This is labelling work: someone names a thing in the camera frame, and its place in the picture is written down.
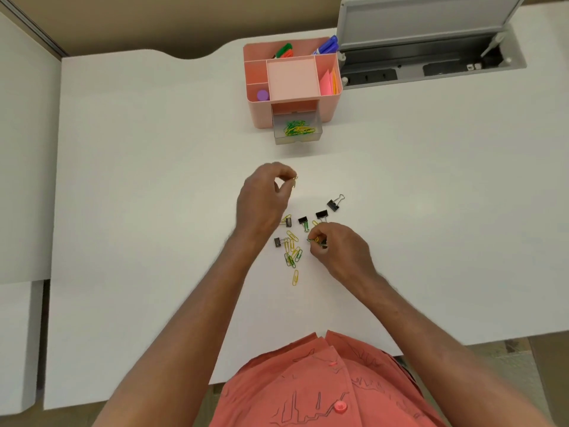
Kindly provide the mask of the person's right hand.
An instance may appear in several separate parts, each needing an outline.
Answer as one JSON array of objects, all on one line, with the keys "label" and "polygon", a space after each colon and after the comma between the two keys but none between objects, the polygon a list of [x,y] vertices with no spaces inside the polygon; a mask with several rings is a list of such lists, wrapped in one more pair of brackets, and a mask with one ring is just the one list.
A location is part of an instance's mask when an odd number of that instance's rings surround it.
[{"label": "person's right hand", "polygon": [[324,222],[313,227],[310,238],[327,239],[331,276],[353,295],[363,293],[369,282],[378,276],[369,245],[350,227],[336,222]]}]

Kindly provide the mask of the person's left hand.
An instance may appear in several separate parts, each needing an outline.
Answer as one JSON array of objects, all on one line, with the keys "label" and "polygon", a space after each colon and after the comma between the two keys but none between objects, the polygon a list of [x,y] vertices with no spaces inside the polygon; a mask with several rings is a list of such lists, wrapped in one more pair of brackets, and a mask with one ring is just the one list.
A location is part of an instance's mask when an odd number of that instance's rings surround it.
[{"label": "person's left hand", "polygon": [[237,199],[235,234],[263,247],[280,224],[290,199],[276,194],[274,181],[281,184],[295,176],[290,166],[273,162],[260,165],[246,178]]}]

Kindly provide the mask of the person's right forearm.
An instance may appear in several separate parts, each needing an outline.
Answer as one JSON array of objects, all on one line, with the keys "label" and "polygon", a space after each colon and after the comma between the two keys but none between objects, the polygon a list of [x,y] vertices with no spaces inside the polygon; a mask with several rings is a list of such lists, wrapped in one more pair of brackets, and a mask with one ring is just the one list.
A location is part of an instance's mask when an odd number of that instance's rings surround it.
[{"label": "person's right forearm", "polygon": [[555,427],[381,275],[356,275],[343,284],[381,322],[452,427]]}]

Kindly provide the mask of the person's left forearm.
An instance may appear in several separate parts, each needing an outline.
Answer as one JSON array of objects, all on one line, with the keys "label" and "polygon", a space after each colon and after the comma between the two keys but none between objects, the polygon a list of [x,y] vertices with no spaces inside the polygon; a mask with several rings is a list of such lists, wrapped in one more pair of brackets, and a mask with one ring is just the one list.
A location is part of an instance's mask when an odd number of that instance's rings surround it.
[{"label": "person's left forearm", "polygon": [[268,239],[233,231],[92,427],[192,427],[245,278]]}]

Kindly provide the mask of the scatter of coloured paper clips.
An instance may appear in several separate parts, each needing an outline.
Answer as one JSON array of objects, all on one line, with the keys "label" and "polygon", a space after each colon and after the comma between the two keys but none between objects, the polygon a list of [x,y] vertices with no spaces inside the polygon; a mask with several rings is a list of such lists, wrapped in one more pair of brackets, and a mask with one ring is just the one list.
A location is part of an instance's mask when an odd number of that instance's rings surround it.
[{"label": "scatter of coloured paper clips", "polygon": [[[313,221],[309,222],[309,229],[311,230],[312,227],[315,227],[315,226],[319,225],[320,223],[321,222],[318,222],[317,220],[313,220]],[[303,257],[303,248],[301,247],[301,239],[298,236],[296,236],[295,233],[292,231],[293,225],[291,228],[287,228],[287,227],[285,227],[285,228],[286,228],[286,234],[284,236],[282,236],[281,238],[289,237],[290,242],[284,243],[279,248],[284,249],[283,256],[284,256],[285,263],[288,267],[290,267],[293,270],[293,276],[291,278],[291,285],[293,287],[295,287],[295,286],[297,286],[297,284],[299,282],[300,273],[299,273],[298,263],[300,262],[300,260]]]}]

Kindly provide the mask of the clear plastic drawer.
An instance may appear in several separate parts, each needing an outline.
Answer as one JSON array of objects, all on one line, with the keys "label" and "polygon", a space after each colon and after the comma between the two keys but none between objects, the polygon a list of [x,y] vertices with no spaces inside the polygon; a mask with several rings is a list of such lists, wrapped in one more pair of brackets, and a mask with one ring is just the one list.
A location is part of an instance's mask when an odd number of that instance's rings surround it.
[{"label": "clear plastic drawer", "polygon": [[276,145],[319,141],[322,120],[318,110],[273,115],[274,141]]}]

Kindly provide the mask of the heap of clips in drawer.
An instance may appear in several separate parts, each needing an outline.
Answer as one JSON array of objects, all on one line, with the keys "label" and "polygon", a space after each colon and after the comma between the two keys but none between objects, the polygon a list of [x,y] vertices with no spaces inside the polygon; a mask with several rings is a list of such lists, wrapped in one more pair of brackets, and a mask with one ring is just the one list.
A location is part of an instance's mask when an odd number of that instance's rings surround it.
[{"label": "heap of clips in drawer", "polygon": [[285,136],[304,136],[316,133],[316,128],[311,127],[305,120],[289,121],[283,129]]}]

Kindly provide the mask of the pink desk organizer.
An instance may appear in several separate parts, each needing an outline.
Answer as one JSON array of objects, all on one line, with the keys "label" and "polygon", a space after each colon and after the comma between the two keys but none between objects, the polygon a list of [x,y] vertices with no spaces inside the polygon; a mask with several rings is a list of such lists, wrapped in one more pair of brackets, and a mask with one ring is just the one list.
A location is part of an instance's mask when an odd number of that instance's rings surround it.
[{"label": "pink desk organizer", "polygon": [[[273,128],[274,114],[318,110],[321,120],[332,120],[343,92],[336,53],[312,53],[329,37],[285,39],[282,41],[248,43],[243,46],[246,97],[255,128]],[[278,49],[290,42],[294,56],[273,58]],[[321,96],[319,80],[329,69],[335,69],[341,92]],[[256,94],[267,89],[270,100],[259,102]]]}]

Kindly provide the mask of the pink sticky notes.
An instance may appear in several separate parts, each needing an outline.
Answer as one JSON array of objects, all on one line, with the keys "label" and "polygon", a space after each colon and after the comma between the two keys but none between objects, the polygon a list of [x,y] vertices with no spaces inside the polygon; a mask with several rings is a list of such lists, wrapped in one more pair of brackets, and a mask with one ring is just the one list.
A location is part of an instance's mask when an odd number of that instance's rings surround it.
[{"label": "pink sticky notes", "polygon": [[338,80],[335,69],[327,70],[319,80],[321,96],[337,95],[341,92],[341,81]]}]

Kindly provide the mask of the coral button shirt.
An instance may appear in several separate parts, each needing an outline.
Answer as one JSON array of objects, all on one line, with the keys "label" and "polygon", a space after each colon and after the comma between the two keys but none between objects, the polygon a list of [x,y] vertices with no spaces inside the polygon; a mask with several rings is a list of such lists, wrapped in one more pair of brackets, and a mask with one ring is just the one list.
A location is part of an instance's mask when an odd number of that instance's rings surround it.
[{"label": "coral button shirt", "polygon": [[210,427],[446,427],[391,355],[327,331],[251,359]]}]

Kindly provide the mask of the black power strip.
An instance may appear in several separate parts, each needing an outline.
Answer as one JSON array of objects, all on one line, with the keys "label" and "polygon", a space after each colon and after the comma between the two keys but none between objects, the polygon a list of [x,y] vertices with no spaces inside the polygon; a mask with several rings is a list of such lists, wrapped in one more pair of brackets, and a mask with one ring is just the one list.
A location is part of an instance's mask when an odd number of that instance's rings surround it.
[{"label": "black power strip", "polygon": [[425,77],[451,75],[475,70],[474,64],[464,60],[447,60],[423,65]]},{"label": "black power strip", "polygon": [[352,71],[341,74],[344,87],[376,86],[384,82],[398,80],[395,69],[376,69],[371,71]]}]

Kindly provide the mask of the blue marker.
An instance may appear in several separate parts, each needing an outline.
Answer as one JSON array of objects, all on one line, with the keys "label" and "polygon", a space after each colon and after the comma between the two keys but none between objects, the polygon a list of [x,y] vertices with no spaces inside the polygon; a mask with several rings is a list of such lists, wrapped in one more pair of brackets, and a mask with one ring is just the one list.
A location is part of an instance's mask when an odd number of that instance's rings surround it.
[{"label": "blue marker", "polygon": [[322,43],[312,54],[313,55],[327,55],[331,53],[336,53],[338,51],[339,44],[336,35],[332,35],[327,41]]}]

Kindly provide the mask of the white side table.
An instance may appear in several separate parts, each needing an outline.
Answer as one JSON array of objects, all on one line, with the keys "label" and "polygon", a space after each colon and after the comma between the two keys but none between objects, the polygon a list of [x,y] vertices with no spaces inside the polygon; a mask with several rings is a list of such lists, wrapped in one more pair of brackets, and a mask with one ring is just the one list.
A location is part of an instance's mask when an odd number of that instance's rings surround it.
[{"label": "white side table", "polygon": [[0,416],[36,402],[61,61],[0,12]]}]

